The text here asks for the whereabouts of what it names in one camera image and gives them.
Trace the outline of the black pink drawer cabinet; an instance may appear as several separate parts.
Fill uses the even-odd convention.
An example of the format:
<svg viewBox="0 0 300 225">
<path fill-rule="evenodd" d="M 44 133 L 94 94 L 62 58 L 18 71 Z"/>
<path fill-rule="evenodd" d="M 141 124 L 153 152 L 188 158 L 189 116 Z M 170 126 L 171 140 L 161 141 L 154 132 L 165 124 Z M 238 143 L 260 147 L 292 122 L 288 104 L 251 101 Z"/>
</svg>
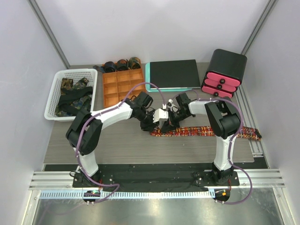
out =
<svg viewBox="0 0 300 225">
<path fill-rule="evenodd" d="M 216 49 L 209 62 L 201 90 L 215 97 L 232 98 L 242 84 L 247 60 L 245 55 Z"/>
</svg>

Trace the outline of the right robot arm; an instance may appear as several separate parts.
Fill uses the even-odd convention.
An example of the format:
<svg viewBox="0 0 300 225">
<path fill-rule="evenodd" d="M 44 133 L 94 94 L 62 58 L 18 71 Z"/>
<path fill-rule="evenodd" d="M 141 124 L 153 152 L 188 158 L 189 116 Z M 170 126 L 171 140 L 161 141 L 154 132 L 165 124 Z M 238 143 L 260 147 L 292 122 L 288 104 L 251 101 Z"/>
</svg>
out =
<svg viewBox="0 0 300 225">
<path fill-rule="evenodd" d="M 212 181 L 225 185 L 233 176 L 233 147 L 237 132 L 242 128 L 242 114 L 229 97 L 191 100 L 185 92 L 175 97 L 178 106 L 169 106 L 169 119 L 161 133 L 175 131 L 180 122 L 190 116 L 207 115 L 216 136 L 216 156 L 212 163 Z"/>
</svg>

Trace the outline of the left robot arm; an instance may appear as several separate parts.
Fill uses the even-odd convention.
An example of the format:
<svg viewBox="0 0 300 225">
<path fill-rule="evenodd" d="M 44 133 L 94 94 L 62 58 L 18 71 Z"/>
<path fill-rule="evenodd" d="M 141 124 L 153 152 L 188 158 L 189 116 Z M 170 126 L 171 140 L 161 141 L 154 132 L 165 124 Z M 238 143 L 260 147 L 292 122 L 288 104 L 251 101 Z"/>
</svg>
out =
<svg viewBox="0 0 300 225">
<path fill-rule="evenodd" d="M 79 111 L 66 132 L 66 139 L 75 149 L 75 155 L 84 173 L 83 181 L 89 187 L 95 187 L 100 181 L 95 149 L 102 130 L 119 121 L 135 118 L 139 120 L 142 131 L 153 132 L 159 123 L 153 121 L 155 110 L 147 111 L 152 103 L 153 98 L 142 91 L 137 97 L 126 98 L 105 110 L 93 113 Z"/>
</svg>

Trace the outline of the multicoloured plaid tie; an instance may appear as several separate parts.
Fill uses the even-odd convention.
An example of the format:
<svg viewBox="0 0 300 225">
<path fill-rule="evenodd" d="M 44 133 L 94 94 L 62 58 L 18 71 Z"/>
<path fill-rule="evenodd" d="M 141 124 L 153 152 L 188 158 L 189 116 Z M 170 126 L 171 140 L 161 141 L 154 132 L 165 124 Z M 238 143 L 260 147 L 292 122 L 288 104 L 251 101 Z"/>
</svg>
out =
<svg viewBox="0 0 300 225">
<path fill-rule="evenodd" d="M 172 136 L 215 136 L 210 126 L 199 127 L 180 127 L 173 131 L 163 133 L 159 127 L 154 128 L 150 133 L 156 137 L 172 137 Z M 254 141 L 261 141 L 262 135 L 256 128 L 242 127 L 241 131 L 237 135 L 238 138 L 244 138 Z"/>
</svg>

